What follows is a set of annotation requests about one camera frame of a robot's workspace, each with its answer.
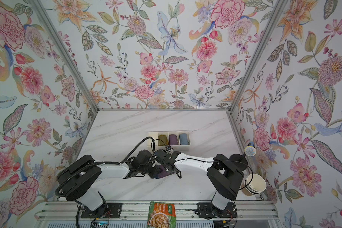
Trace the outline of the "purple yellow teal sock pair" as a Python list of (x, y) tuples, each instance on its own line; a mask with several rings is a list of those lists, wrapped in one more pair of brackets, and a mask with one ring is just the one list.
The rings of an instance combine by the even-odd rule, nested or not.
[(154, 172), (153, 172), (153, 178), (154, 179), (162, 179), (167, 176), (170, 176), (171, 173), (168, 173), (166, 169), (162, 165), (155, 165), (154, 166)]

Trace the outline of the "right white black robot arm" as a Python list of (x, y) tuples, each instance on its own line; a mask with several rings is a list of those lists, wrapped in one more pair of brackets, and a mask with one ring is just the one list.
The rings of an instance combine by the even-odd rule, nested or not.
[(154, 158), (167, 175), (175, 174), (181, 179), (184, 173), (197, 173), (207, 177), (216, 190), (212, 206), (219, 211), (225, 210), (228, 203), (237, 198), (244, 180), (244, 173), (237, 166), (238, 161), (229, 160), (222, 154), (201, 158), (178, 151), (157, 150)]

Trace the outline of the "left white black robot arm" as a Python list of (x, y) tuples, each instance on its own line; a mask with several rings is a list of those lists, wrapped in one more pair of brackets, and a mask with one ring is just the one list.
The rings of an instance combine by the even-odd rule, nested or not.
[(146, 175), (153, 179), (161, 172), (162, 169), (155, 164), (152, 154), (147, 150), (123, 162), (96, 161), (91, 155), (85, 155), (58, 174), (59, 186), (55, 195), (77, 202), (90, 213), (101, 217), (108, 213), (109, 206), (102, 194), (92, 188), (97, 180), (130, 179)]

